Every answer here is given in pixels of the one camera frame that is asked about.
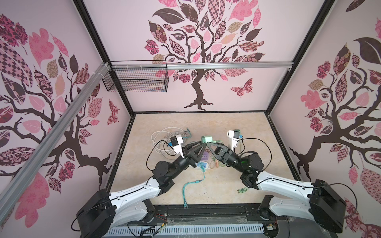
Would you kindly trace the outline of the green charger plug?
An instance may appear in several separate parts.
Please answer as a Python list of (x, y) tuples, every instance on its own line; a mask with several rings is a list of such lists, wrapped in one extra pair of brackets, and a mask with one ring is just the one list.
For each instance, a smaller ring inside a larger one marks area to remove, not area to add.
[(201, 137), (202, 143), (213, 143), (213, 137), (212, 136), (202, 136)]

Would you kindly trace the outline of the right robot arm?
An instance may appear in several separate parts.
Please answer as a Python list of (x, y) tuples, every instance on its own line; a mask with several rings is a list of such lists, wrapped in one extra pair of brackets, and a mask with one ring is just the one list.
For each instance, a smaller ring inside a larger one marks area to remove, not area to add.
[(221, 143), (208, 142), (206, 145), (217, 161), (241, 173), (240, 180), (246, 187), (271, 193), (262, 202), (264, 218), (303, 218), (316, 222), (329, 232), (343, 232), (346, 202), (330, 184), (321, 179), (296, 181), (266, 172), (255, 151), (240, 156)]

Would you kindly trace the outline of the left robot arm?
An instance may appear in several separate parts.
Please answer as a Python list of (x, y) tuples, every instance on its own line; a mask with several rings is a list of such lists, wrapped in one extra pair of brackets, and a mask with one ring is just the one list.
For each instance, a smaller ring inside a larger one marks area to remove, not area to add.
[(181, 148), (179, 157), (173, 162), (160, 161), (153, 175), (139, 185), (117, 192), (101, 189), (77, 212), (82, 238), (101, 238), (111, 228), (131, 221), (148, 222), (155, 214), (150, 199), (168, 192), (174, 179), (188, 167), (197, 167), (207, 144), (194, 142)]

